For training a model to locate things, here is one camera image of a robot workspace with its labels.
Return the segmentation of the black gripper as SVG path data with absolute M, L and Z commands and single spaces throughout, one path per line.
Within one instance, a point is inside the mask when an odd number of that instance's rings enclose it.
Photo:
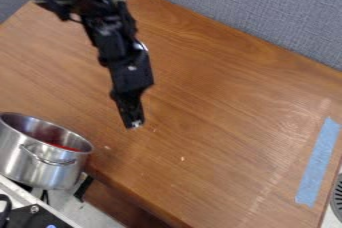
M 141 92 L 153 85 L 148 53 L 140 50 L 121 55 L 117 51 L 109 51 L 107 67 L 113 84 L 109 96 L 116 103 L 124 127 L 135 129 L 144 124 Z

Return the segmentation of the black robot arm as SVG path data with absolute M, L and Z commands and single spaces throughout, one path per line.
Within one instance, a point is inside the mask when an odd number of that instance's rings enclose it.
M 99 63 L 111 75 L 111 98 L 128 129 L 144 124 L 140 97 L 153 85 L 148 49 L 136 38 L 136 21 L 127 0 L 32 0 L 63 21 L 79 23 Z

